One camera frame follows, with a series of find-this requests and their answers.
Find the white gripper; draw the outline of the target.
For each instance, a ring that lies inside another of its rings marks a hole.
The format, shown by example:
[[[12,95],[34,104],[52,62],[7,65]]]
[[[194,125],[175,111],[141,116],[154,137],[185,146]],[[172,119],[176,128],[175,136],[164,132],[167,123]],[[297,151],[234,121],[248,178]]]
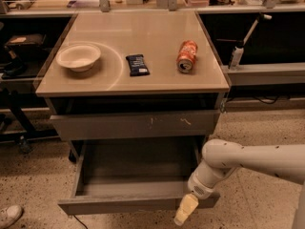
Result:
[[[191,194],[182,198],[173,219],[174,223],[182,226],[198,206],[198,200],[208,198],[214,192],[216,184],[228,178],[232,172],[233,169],[214,168],[206,161],[201,161],[188,180]]]

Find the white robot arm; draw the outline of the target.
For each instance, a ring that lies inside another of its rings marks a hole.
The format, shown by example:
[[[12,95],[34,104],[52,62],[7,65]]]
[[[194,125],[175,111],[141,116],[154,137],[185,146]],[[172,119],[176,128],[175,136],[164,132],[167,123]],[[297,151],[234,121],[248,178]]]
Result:
[[[237,168],[304,185],[305,145],[244,146],[222,139],[207,141],[201,150],[200,163],[188,180],[189,193],[182,198],[174,223],[182,226],[199,201],[207,199],[215,185]]]

